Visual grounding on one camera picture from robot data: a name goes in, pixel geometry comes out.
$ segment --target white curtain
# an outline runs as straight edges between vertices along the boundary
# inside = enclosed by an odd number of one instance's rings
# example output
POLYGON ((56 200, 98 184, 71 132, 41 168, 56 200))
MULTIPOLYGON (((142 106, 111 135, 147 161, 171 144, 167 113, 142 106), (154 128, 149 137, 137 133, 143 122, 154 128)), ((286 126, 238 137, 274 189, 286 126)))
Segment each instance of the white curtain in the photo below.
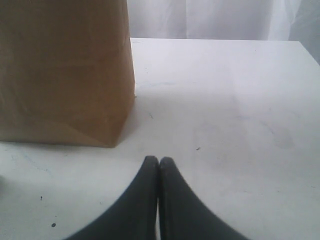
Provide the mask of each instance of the white curtain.
POLYGON ((320 63, 320 0, 127 0, 132 37, 294 40, 320 63))

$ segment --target brown paper bag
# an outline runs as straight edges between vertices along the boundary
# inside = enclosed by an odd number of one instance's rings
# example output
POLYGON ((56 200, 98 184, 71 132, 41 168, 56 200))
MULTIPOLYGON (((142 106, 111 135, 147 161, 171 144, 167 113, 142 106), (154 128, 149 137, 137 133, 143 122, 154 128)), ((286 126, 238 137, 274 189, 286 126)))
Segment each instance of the brown paper bag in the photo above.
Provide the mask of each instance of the brown paper bag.
POLYGON ((0 140, 113 147, 134 86, 126 0, 0 0, 0 140))

